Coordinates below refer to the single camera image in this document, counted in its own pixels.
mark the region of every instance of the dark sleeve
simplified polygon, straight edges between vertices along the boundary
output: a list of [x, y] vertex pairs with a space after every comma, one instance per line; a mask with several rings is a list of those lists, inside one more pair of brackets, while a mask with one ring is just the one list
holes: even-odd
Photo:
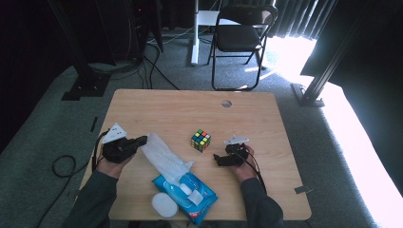
[[117, 179], [94, 171], [80, 191], [62, 227], [99, 227], [105, 222], [116, 199]]
[[264, 193], [258, 179], [244, 180], [240, 191], [245, 202], [249, 228], [283, 227], [281, 207]]

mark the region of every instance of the blue package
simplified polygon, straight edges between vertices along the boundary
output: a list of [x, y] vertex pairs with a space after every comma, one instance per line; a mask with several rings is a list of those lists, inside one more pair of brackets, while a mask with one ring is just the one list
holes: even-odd
[[181, 177], [182, 188], [166, 181], [163, 175], [153, 182], [158, 190], [165, 192], [176, 201], [184, 214], [197, 226], [201, 225], [208, 210], [218, 199], [215, 192], [190, 172]]

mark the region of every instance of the rubik's cube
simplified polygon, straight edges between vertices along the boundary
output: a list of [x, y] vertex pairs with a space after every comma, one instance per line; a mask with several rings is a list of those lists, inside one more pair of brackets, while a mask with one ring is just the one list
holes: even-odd
[[193, 148], [202, 152], [210, 144], [211, 136], [205, 131], [199, 129], [193, 136], [191, 145]]

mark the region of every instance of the chair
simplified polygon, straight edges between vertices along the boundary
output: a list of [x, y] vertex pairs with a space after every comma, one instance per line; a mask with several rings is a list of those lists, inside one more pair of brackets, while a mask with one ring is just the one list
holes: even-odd
[[[217, 17], [207, 61], [209, 65], [210, 59], [213, 58], [211, 85], [215, 90], [252, 90], [258, 85], [263, 53], [266, 49], [267, 33], [270, 27], [274, 25], [277, 16], [278, 10], [273, 6], [266, 5], [230, 5], [221, 9]], [[223, 19], [232, 22], [228, 23], [227, 21], [227, 23], [223, 24]], [[251, 52], [251, 54], [218, 56], [216, 49], [222, 52]], [[218, 88], [215, 86], [216, 59], [218, 57], [248, 57], [245, 63], [247, 65], [252, 56], [256, 53], [259, 54], [260, 51], [258, 76], [253, 86], [243, 88]]]

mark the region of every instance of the white lid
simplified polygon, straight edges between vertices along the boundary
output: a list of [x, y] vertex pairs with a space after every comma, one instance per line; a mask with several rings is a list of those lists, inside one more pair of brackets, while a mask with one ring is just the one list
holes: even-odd
[[164, 218], [171, 218], [178, 212], [178, 204], [166, 193], [157, 193], [152, 198], [152, 206]]

